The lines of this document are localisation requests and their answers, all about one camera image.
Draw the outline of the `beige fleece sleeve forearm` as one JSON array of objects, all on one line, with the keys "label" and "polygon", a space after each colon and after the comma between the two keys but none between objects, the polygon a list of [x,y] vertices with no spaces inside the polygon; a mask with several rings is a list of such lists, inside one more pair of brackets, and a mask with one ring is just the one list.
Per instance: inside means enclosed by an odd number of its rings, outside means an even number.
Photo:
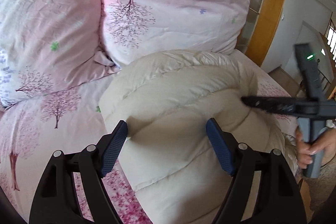
[{"label": "beige fleece sleeve forearm", "polygon": [[313,213],[308,223],[335,223],[335,153],[321,166],[318,178],[304,178],[309,187]]}]

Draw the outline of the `person's right hand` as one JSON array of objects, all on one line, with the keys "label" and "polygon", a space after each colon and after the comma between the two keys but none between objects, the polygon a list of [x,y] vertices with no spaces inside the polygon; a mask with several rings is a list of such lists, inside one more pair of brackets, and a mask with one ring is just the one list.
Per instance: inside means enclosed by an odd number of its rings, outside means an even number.
[{"label": "person's right hand", "polygon": [[295,142],[297,147],[297,161],[301,169],[306,169],[313,162],[312,156],[323,151],[322,165],[327,164],[335,157],[335,129],[330,128],[313,143],[308,144],[303,141],[303,134],[299,127],[295,130]]}]

